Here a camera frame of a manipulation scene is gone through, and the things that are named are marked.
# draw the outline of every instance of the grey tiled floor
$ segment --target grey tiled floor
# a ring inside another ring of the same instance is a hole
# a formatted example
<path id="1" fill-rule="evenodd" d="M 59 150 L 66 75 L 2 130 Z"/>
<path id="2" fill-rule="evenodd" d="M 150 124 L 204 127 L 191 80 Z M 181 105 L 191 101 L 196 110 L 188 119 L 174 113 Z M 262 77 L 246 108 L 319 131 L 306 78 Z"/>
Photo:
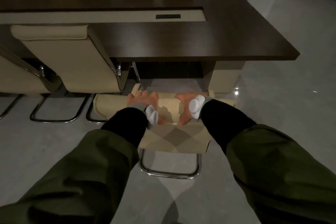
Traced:
<path id="1" fill-rule="evenodd" d="M 301 56 L 293 62 L 247 62 L 235 90 L 238 94 L 225 97 L 236 98 L 238 108 L 251 118 L 292 136 L 336 172 L 336 1 L 249 1 Z M 127 90 L 133 84 L 128 81 Z M 166 92 L 205 90 L 202 79 L 155 79 L 143 84 Z M 69 124 L 31 122 L 28 117 L 38 101 L 39 97 L 24 97 L 0 121 L 0 205 L 18 200 L 86 132 L 100 127 L 87 122 L 84 113 Z M 50 99 L 40 115 L 71 116 L 81 101 Z M 0 109 L 7 103 L 1 99 Z M 189 171 L 195 167 L 195 156 L 147 152 L 145 163 L 166 171 Z M 149 177 L 136 166 L 112 223 L 259 222 L 227 159 L 212 141 L 203 155 L 201 174 L 193 180 Z"/>

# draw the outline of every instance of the conference table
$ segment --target conference table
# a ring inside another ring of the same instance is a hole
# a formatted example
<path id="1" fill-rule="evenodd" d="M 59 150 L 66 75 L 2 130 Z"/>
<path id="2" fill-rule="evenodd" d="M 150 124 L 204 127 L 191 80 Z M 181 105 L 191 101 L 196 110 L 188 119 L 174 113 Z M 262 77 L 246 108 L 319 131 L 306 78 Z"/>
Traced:
<path id="1" fill-rule="evenodd" d="M 0 44 L 33 54 L 13 24 L 87 24 L 116 62 L 200 62 L 208 89 L 230 92 L 246 61 L 299 52 L 246 0 L 0 0 Z"/>

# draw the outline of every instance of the olive green jacket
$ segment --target olive green jacket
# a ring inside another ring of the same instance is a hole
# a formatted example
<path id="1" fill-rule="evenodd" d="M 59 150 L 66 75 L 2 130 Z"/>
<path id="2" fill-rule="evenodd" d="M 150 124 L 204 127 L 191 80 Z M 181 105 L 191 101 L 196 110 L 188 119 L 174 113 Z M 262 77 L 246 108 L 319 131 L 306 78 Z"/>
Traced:
<path id="1" fill-rule="evenodd" d="M 336 175 L 290 137 L 255 125 L 226 155 L 262 223 L 336 223 Z M 0 208 L 0 223 L 108 224 L 138 160 L 124 138 L 91 131 L 17 203 Z"/>

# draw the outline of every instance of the hand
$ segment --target hand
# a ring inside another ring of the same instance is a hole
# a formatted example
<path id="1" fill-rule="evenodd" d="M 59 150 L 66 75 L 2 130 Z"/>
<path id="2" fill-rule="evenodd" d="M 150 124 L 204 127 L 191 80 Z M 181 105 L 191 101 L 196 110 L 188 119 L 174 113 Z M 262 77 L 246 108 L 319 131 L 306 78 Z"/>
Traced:
<path id="1" fill-rule="evenodd" d="M 155 110 L 158 110 L 159 95 L 157 92 L 153 92 L 149 95 L 149 92 L 146 90 L 144 92 L 138 90 L 135 96 L 133 96 L 133 94 L 128 94 L 127 96 L 126 106 L 130 106 L 133 104 L 144 104 L 146 106 L 152 105 Z M 159 115 L 159 120 L 157 123 L 160 125 L 164 125 L 166 124 L 166 120 L 162 115 Z"/>
<path id="2" fill-rule="evenodd" d="M 208 96 L 206 93 L 191 92 L 191 91 L 186 91 L 185 93 L 179 93 L 175 96 L 175 98 L 181 100 L 184 106 L 184 111 L 180 116 L 180 120 L 178 121 L 177 124 L 178 126 L 184 126 L 192 119 L 191 113 L 189 111 L 189 104 L 191 100 L 193 100 L 198 95 L 202 95 L 204 97 Z"/>

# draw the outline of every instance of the dark wooden tabletop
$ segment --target dark wooden tabletop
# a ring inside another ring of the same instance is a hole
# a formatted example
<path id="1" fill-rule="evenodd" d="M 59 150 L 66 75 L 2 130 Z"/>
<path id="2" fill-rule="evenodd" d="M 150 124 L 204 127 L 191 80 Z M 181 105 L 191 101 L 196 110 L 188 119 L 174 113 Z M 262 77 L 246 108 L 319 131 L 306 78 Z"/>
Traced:
<path id="1" fill-rule="evenodd" d="M 295 60 L 299 56 L 246 0 L 0 0 L 0 4 L 0 13 L 203 9 L 207 21 L 90 24 L 108 55 L 120 62 Z M 5 28 L 0 28 L 1 34 L 8 34 Z M 6 46 L 3 37 L 0 43 Z"/>

